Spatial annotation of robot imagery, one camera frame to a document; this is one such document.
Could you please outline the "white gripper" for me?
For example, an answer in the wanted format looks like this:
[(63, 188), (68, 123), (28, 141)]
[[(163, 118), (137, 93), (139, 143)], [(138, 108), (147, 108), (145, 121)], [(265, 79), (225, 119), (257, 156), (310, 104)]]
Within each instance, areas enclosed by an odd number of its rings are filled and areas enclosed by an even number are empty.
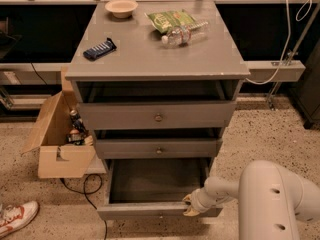
[(194, 217), (199, 213), (205, 213), (214, 206), (214, 198), (204, 188), (194, 190), (182, 200), (187, 204), (191, 204), (191, 207), (183, 213), (187, 217)]

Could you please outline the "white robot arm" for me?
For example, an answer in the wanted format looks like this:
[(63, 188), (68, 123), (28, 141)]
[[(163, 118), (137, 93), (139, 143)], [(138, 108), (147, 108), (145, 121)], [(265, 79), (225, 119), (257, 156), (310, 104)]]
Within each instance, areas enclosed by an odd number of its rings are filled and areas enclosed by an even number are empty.
[(300, 240), (297, 223), (320, 219), (320, 188), (266, 160), (250, 162), (240, 179), (216, 176), (186, 195), (186, 216), (197, 216), (232, 199), (238, 201), (239, 240)]

